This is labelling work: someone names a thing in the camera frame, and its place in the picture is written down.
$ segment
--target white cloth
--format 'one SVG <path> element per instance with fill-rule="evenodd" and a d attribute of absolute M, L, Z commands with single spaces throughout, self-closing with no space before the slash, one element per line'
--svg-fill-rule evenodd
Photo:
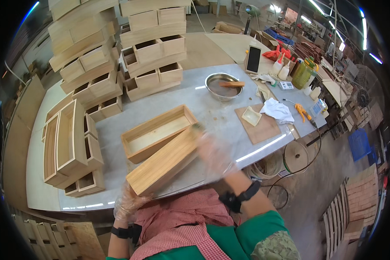
<path fill-rule="evenodd" d="M 260 110 L 260 113 L 276 119 L 279 124 L 293 123 L 295 120 L 289 111 L 289 108 L 282 103 L 274 100 L 272 97 L 266 100 L 265 105 Z"/>

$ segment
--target plastic glove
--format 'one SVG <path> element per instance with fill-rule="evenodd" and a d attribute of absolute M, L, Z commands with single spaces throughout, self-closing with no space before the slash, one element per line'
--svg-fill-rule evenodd
<path fill-rule="evenodd" d="M 213 135 L 203 133 L 198 138 L 198 155 L 205 163 L 207 170 L 206 181 L 213 182 L 238 171 L 237 165 L 232 161 L 231 147 L 223 140 Z"/>
<path fill-rule="evenodd" d="M 127 218 L 133 215 L 141 206 L 151 201 L 153 195 L 148 197 L 139 197 L 126 182 L 123 184 L 121 195 L 117 198 L 114 205 L 114 218 L 126 222 Z"/>

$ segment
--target stack of wooden boxes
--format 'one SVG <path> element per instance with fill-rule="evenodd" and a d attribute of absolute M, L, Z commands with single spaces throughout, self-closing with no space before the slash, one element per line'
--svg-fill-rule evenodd
<path fill-rule="evenodd" d="M 128 72 L 125 89 L 131 101 L 177 86 L 179 61 L 186 59 L 185 6 L 190 0 L 120 2 L 129 24 L 120 28 L 121 57 Z"/>
<path fill-rule="evenodd" d="M 374 223 L 379 203 L 379 180 L 375 164 L 348 180 L 346 185 L 350 223 L 346 239 L 360 237 L 364 226 Z"/>
<path fill-rule="evenodd" d="M 122 111 L 123 77 L 120 46 L 114 34 L 120 29 L 114 6 L 119 0 L 49 0 L 54 22 L 48 31 L 60 70 L 61 88 L 76 99 L 98 122 Z"/>

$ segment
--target bucket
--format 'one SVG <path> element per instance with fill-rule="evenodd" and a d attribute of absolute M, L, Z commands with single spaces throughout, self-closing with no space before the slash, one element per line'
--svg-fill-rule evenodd
<path fill-rule="evenodd" d="M 251 180 L 260 182 L 275 177 L 283 168 L 283 156 L 280 150 L 270 154 L 258 162 L 249 165 L 246 173 Z"/>

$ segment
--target glue bottle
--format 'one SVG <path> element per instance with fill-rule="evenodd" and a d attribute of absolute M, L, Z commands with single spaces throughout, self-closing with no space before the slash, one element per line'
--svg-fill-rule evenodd
<path fill-rule="evenodd" d="M 279 79 L 281 80 L 286 80 L 287 79 L 287 75 L 289 74 L 289 65 L 290 65 L 290 60 L 289 62 L 287 63 L 287 65 L 285 65 L 281 71 L 279 72 L 279 74 L 277 75 L 279 77 Z"/>

